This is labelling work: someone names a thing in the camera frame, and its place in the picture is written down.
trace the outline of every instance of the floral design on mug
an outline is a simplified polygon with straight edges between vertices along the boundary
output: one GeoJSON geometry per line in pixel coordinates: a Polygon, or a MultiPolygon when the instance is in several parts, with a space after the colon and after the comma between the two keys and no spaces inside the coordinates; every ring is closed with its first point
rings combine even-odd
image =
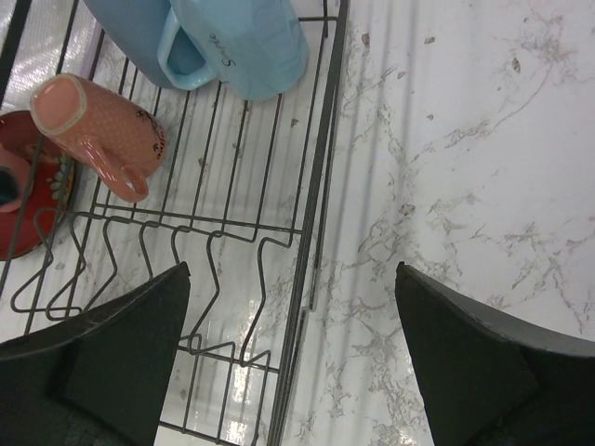
{"type": "Polygon", "coordinates": [[[157,121],[155,121],[155,118],[152,116],[152,114],[144,111],[140,107],[135,107],[135,111],[137,118],[139,118],[142,122],[149,122],[151,124],[152,132],[159,138],[159,143],[152,145],[152,151],[155,152],[157,159],[160,160],[165,150],[165,134],[163,129],[161,129],[159,124],[157,124],[157,121]]]}

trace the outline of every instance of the mug handle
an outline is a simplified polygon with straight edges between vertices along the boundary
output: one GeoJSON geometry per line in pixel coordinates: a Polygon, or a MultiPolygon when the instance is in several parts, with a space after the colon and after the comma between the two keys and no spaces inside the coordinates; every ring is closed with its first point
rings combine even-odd
{"type": "Polygon", "coordinates": [[[125,165],[116,169],[103,150],[97,137],[84,137],[78,140],[80,152],[95,169],[101,180],[122,200],[138,203],[149,195],[149,186],[145,176],[135,165],[125,165]]]}
{"type": "Polygon", "coordinates": [[[165,76],[167,79],[169,79],[169,82],[171,82],[173,86],[181,88],[182,90],[194,90],[199,86],[203,86],[204,84],[211,82],[217,76],[208,66],[208,62],[206,60],[203,67],[199,68],[195,72],[191,72],[190,74],[178,74],[171,69],[171,67],[167,64],[167,60],[169,59],[169,54],[171,53],[171,48],[174,45],[176,36],[180,31],[181,25],[179,24],[178,17],[176,16],[173,8],[169,8],[169,14],[165,20],[161,41],[157,47],[157,60],[159,61],[161,70],[164,72],[165,76]]]}

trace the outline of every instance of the dish rack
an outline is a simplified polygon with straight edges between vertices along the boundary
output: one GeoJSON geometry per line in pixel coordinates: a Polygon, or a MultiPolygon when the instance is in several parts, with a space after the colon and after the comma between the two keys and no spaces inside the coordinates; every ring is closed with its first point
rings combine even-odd
{"type": "MultiPolygon", "coordinates": [[[[31,16],[32,0],[13,3],[0,104],[18,75],[31,16]]],[[[89,14],[78,0],[66,3],[56,72],[77,45],[77,21],[89,14]]],[[[221,83],[161,90],[100,33],[88,77],[152,111],[167,128],[168,155],[150,178],[150,198],[134,205],[68,162],[76,196],[64,211],[39,211],[55,212],[59,224],[29,254],[9,253],[2,267],[4,337],[67,319],[187,261],[191,304],[160,425],[217,444],[281,443],[315,309],[348,0],[335,5],[337,14],[327,0],[318,7],[318,15],[300,17],[311,48],[307,74],[263,103],[242,101],[221,83]]]]}

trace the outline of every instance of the pink mug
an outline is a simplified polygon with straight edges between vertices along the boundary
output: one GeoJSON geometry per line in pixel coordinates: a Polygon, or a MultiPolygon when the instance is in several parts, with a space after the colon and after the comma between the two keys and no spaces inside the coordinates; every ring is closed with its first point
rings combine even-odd
{"type": "Polygon", "coordinates": [[[59,74],[35,90],[31,116],[41,133],[93,167],[122,200],[147,197],[146,178],[165,157],[165,131],[148,112],[87,79],[59,74]]]}
{"type": "Polygon", "coordinates": [[[17,196],[10,197],[10,201],[8,203],[0,205],[0,214],[4,214],[7,212],[13,212],[20,208],[20,204],[22,202],[22,197],[25,194],[25,187],[27,187],[27,179],[29,178],[29,172],[31,171],[31,167],[29,163],[15,155],[12,151],[7,151],[2,144],[0,144],[0,169],[3,170],[3,176],[9,177],[9,180],[14,183],[14,187],[17,189],[17,196]]]}

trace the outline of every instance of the marble countertop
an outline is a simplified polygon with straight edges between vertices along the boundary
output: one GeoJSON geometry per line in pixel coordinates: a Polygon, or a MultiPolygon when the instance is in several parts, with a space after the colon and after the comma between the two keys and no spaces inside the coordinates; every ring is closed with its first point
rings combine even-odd
{"type": "Polygon", "coordinates": [[[399,261],[595,340],[594,16],[582,0],[351,2],[323,286],[286,444],[432,444],[399,261]]]}

